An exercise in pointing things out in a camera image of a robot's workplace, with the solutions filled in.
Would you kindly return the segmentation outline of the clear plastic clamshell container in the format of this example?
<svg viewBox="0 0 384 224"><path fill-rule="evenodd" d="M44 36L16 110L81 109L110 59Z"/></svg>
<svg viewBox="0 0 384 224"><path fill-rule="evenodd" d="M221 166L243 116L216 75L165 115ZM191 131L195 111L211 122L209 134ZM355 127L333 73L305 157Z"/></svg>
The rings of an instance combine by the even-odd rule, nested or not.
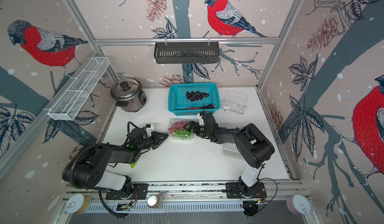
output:
<svg viewBox="0 0 384 224"><path fill-rule="evenodd" d="M189 122L190 120L186 119L171 119L168 126L169 138L177 141L191 141L195 134L184 128Z"/></svg>

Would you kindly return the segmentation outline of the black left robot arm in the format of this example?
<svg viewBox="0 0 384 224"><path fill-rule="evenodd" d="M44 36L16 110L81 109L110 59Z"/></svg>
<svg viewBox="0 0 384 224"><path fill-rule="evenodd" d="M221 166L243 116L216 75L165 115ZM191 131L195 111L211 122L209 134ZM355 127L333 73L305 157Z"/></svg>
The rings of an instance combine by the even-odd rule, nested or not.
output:
<svg viewBox="0 0 384 224"><path fill-rule="evenodd" d="M116 191L129 197L134 188L129 176L107 170L109 164L134 164L149 150L157 149L169 135L134 128L121 146L94 144L84 147L62 173L62 179L77 189Z"/></svg>

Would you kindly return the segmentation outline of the green grape bunch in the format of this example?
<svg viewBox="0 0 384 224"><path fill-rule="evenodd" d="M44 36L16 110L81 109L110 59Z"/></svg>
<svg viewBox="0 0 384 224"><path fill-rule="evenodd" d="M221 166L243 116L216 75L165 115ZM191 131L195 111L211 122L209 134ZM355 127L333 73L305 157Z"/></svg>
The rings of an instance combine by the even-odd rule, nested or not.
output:
<svg viewBox="0 0 384 224"><path fill-rule="evenodd" d="M176 139L190 140L194 137L194 134L184 130L184 131L176 131L176 133L171 134L171 136Z"/></svg>

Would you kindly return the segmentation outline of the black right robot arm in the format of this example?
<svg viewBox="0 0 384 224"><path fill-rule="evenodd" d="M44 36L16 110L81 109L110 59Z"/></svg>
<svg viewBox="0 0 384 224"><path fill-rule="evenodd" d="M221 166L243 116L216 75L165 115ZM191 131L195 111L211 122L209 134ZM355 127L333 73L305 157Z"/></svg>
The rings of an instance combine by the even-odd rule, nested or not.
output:
<svg viewBox="0 0 384 224"><path fill-rule="evenodd" d="M209 139L216 144L235 144L237 150L246 161L246 166L241 174L238 187L232 191L250 198L257 194L260 183L260 173L275 152L273 144L252 123L242 127L228 129L219 127L213 114L201 112L199 121L190 121L184 125L184 129L194 133L203 139Z"/></svg>

